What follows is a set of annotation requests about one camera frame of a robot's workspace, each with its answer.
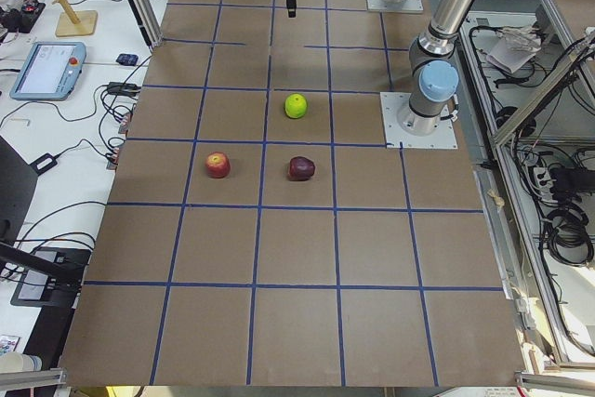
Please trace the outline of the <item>black monitor stand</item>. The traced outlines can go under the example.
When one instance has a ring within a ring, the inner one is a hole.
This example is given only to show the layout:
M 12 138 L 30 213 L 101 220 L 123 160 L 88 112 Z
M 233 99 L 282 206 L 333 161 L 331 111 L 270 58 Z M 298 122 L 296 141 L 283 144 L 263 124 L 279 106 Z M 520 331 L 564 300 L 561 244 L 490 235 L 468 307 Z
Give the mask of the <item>black monitor stand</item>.
M 25 221 L 43 170 L 1 141 L 1 279 L 15 286 L 11 304 L 69 309 L 80 293 L 93 245 L 80 233 L 32 238 Z

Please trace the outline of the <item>wooden stand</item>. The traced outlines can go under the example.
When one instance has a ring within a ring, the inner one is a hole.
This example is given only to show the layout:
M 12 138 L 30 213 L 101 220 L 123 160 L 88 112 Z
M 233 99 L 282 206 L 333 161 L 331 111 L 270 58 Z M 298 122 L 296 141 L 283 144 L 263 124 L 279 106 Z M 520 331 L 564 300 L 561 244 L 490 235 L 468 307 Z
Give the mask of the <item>wooden stand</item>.
M 68 0 L 55 0 L 55 3 L 63 9 L 55 30 L 56 37 L 89 36 L 95 32 L 98 21 L 96 10 L 75 11 Z

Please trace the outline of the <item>green apple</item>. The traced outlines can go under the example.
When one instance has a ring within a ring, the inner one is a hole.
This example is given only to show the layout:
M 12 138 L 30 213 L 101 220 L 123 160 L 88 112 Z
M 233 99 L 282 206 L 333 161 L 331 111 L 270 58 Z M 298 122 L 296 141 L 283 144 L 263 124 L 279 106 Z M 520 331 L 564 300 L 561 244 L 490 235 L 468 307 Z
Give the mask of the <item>green apple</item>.
M 284 101 L 285 115 L 291 119 L 303 117 L 308 110 L 307 99 L 298 93 L 291 94 Z

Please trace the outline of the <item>red yellow apple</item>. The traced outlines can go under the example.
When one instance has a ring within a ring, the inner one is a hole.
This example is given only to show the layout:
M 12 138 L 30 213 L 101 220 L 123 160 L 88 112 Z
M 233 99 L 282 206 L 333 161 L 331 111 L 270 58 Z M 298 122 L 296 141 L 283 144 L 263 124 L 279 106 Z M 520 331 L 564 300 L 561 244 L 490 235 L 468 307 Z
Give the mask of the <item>red yellow apple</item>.
M 231 162 L 224 152 L 211 152 L 205 158 L 205 170 L 212 179 L 224 179 L 231 172 Z

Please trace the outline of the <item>small blue device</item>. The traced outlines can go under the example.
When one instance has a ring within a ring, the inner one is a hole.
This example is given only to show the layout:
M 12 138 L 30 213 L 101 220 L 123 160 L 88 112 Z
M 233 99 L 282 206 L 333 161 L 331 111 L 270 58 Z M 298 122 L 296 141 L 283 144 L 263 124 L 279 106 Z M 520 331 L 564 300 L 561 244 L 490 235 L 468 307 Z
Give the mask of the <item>small blue device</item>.
M 139 56 L 136 54 L 130 53 L 120 53 L 117 58 L 116 62 L 123 66 L 136 66 L 139 60 Z

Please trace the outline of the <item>blue teach pendant near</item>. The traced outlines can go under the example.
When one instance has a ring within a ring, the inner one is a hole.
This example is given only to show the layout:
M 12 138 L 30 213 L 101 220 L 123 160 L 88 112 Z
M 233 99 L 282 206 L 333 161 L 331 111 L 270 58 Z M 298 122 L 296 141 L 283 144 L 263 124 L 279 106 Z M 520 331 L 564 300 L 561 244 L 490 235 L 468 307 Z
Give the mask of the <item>blue teach pendant near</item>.
M 38 42 L 33 45 L 9 96 L 16 100 L 65 100 L 86 60 L 82 42 Z

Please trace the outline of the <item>dark red apple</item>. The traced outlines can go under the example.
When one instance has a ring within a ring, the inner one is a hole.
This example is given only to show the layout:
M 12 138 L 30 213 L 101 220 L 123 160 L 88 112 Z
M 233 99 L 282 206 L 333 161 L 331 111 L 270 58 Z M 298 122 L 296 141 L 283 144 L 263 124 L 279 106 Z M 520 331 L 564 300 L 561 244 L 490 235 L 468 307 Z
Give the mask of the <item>dark red apple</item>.
M 287 177 L 292 181 L 304 181 L 315 174 L 315 163 L 307 157 L 296 156 L 290 159 Z

